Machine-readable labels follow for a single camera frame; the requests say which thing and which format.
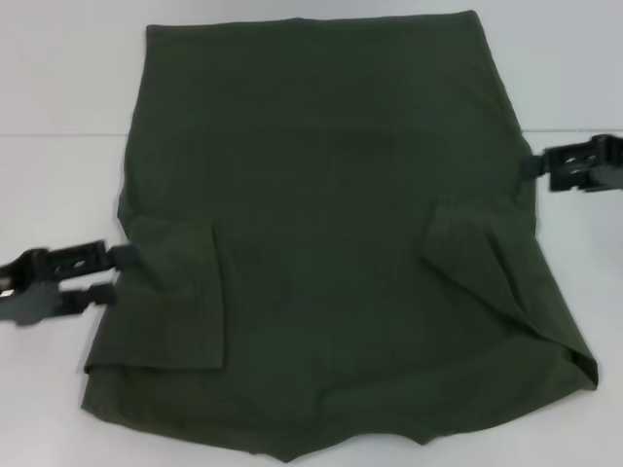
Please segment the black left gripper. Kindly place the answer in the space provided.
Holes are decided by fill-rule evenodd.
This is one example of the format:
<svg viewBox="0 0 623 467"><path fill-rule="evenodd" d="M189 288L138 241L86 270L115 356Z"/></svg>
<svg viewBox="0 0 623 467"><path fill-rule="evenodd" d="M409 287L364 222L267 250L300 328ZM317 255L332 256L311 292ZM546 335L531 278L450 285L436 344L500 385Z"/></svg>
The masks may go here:
<svg viewBox="0 0 623 467"><path fill-rule="evenodd" d="M1 267L1 320L30 326L55 316L63 308L111 305L117 300L112 283L59 292L55 278L76 278L139 263L131 244L110 248L104 241L48 250L32 249Z"/></svg>

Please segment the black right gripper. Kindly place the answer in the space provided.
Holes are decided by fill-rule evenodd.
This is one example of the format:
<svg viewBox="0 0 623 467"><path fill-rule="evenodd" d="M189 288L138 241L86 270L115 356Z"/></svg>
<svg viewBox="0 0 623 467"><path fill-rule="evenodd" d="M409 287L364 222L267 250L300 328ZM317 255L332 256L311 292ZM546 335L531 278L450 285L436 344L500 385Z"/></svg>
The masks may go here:
<svg viewBox="0 0 623 467"><path fill-rule="evenodd" d="M524 177L549 176L549 190L609 191L622 189L622 138L601 134L582 143L546 148L524 159Z"/></svg>

